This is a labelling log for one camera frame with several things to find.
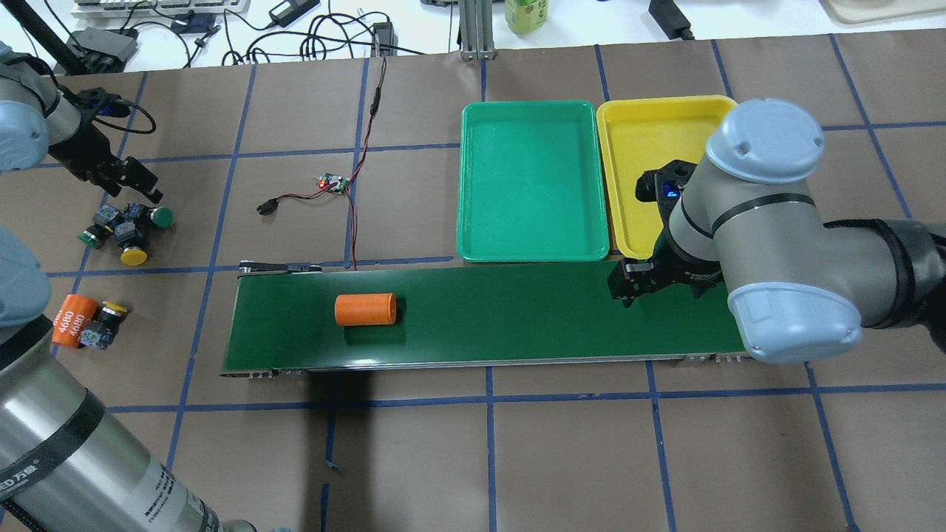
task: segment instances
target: black rod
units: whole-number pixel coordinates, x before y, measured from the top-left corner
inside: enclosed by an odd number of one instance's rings
[[[53,56],[67,76],[89,73],[89,69],[82,60],[60,40],[52,28],[26,3],[26,0],[0,0],[0,4],[3,4],[9,14],[13,15],[13,18]]]

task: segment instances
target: metal post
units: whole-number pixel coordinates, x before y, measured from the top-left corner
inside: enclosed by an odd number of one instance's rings
[[[89,73],[85,63],[60,40],[52,28],[26,3],[26,0],[0,0],[0,4],[3,4],[9,14],[13,15],[13,18],[36,39],[40,46],[53,56],[67,76]]]
[[[460,0],[460,40],[465,61],[496,57],[491,0]]]

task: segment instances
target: yellow tray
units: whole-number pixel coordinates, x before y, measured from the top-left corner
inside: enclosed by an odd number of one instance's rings
[[[657,204],[634,197],[640,175],[674,159],[698,163],[707,139],[735,106],[725,96],[698,96],[614,100],[598,108],[607,199],[625,257],[650,257],[663,227]]]

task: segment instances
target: green conveyor belt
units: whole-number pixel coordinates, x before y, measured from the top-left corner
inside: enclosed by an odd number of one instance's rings
[[[667,358],[742,350],[717,287],[684,286],[631,309],[605,282],[615,262],[246,275],[222,374],[294,369],[528,364]],[[335,324],[340,293],[393,292],[393,326]]]

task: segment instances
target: yellow cap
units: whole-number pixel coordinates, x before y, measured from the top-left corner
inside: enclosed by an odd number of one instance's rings
[[[121,254],[122,263],[128,266],[137,266],[144,263],[146,260],[148,260],[148,254],[140,247],[127,248]]]
[[[103,307],[106,307],[106,308],[108,308],[108,309],[114,310],[114,311],[116,311],[116,312],[122,312],[122,313],[125,313],[125,314],[128,313],[128,309],[122,307],[121,305],[116,305],[115,303],[113,303],[113,302],[111,302],[111,301],[102,301],[102,306],[103,306]]]

